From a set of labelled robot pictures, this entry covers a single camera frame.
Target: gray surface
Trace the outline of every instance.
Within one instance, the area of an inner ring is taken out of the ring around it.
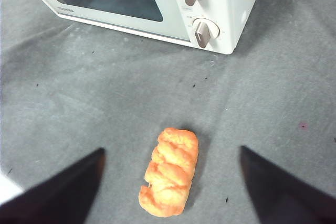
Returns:
[[[336,196],[335,0],[257,0],[231,56],[59,19],[40,0],[1,12],[1,169],[24,188],[102,146],[88,223],[257,223],[246,144]],[[137,196],[167,126],[195,131],[200,155],[185,213],[159,219]]]

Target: oven control panel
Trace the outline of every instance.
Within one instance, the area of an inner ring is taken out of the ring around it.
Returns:
[[[193,47],[231,54],[255,0],[176,0]]]

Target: bread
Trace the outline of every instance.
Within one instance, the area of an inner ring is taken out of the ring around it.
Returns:
[[[198,156],[193,132],[166,128],[158,137],[141,186],[140,206],[158,217],[180,215],[188,199]]]

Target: small stain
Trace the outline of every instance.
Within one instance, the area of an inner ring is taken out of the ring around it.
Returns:
[[[300,124],[299,124],[299,128],[301,128],[302,130],[307,130],[308,129],[308,123],[306,123],[306,122],[301,122]]]

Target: twisted bread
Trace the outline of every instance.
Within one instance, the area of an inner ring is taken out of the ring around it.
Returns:
[[[195,173],[198,140],[193,132],[166,128],[158,137],[141,186],[139,203],[154,216],[183,212]]]

